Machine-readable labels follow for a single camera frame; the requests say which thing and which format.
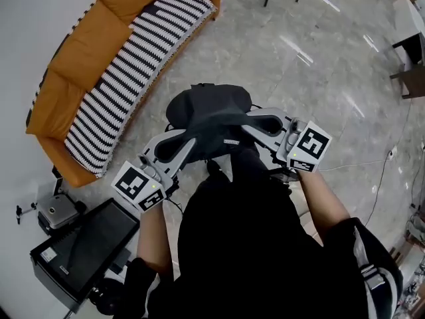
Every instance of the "orange sofa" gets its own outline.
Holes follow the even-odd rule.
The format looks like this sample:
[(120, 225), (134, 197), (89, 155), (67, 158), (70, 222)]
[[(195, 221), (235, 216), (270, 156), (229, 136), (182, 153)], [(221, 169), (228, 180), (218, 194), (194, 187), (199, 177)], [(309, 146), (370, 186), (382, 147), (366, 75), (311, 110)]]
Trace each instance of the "orange sofa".
[[(89, 184), (99, 175), (77, 161), (65, 139), (83, 98), (90, 93), (103, 71), (131, 35), (130, 23), (154, 0), (96, 0), (79, 19), (50, 62), (27, 118), (27, 133), (40, 145), (60, 174), (73, 187)], [(220, 0), (209, 0), (216, 11), (208, 16), (167, 59), (152, 84), (137, 102), (143, 104), (157, 79), (172, 64), (208, 19), (218, 15)]]

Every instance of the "black and white square marker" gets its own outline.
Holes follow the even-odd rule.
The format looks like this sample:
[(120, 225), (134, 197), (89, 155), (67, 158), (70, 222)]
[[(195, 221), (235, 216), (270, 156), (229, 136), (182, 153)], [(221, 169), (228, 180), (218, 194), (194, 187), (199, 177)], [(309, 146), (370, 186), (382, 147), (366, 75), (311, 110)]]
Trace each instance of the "black and white square marker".
[(115, 188), (130, 199), (135, 199), (148, 181), (148, 178), (130, 167), (115, 184)]
[(328, 142), (329, 138), (313, 129), (307, 129), (297, 147), (318, 160)]
[(312, 172), (315, 165), (307, 162), (298, 161), (296, 159), (291, 159), (290, 167), (298, 170), (305, 170)]
[(144, 211), (147, 211), (150, 207), (152, 207), (153, 205), (156, 205), (163, 198), (164, 198), (164, 194), (162, 193), (160, 189), (158, 189), (156, 193), (153, 193), (152, 195), (144, 199), (142, 202), (139, 202), (139, 206)]

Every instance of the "gray tile floor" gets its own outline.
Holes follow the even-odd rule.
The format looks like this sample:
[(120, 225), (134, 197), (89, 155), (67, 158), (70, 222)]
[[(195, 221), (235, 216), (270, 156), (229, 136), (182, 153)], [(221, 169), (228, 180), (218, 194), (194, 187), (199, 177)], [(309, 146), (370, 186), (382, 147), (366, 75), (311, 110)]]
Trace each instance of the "gray tile floor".
[[(393, 1), (332, 0), (338, 12), (322, 0), (269, 0), (266, 8), (264, 0), (222, 0), (218, 19), (191, 42), (135, 115), (108, 174), (71, 195), (90, 206), (110, 196), (120, 199), (110, 188), (113, 177), (165, 129), (165, 109), (176, 94), (199, 82), (238, 84), (254, 103), (313, 120), (333, 136), (320, 168), (350, 213), (363, 222), (371, 214), (385, 157), (397, 146), (394, 159), (386, 163), (368, 224), (390, 247), (404, 230), (411, 195), (419, 202), (422, 172), (413, 193), (412, 180), (422, 166), (425, 141), (425, 99), (402, 100), (400, 85), (388, 77), (401, 64), (390, 47), (396, 41)], [(378, 52), (363, 35), (372, 38)], [(300, 51), (310, 60), (300, 58)], [(229, 159), (219, 162), (230, 175)], [(188, 165), (173, 199), (185, 206), (205, 177), (204, 163)], [(298, 184), (292, 187), (302, 211), (302, 192)], [(170, 204), (165, 210), (178, 263), (181, 214)]]

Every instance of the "black monitor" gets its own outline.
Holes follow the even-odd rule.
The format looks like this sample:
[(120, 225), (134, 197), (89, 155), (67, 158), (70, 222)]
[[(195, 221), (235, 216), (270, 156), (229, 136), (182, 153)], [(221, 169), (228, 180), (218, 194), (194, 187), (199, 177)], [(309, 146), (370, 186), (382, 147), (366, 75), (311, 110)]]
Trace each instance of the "black monitor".
[(30, 252), (36, 277), (77, 312), (139, 229), (139, 221), (109, 199)]

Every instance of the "black and white striped blanket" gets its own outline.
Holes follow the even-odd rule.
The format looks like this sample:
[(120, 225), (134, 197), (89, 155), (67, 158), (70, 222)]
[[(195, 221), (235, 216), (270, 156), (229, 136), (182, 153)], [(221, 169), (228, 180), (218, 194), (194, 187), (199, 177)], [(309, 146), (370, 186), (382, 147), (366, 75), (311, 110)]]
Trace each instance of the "black and white striped blanket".
[(87, 93), (65, 139), (74, 159), (102, 177), (137, 104), (167, 61), (216, 11), (209, 0), (155, 0), (130, 27), (133, 33)]

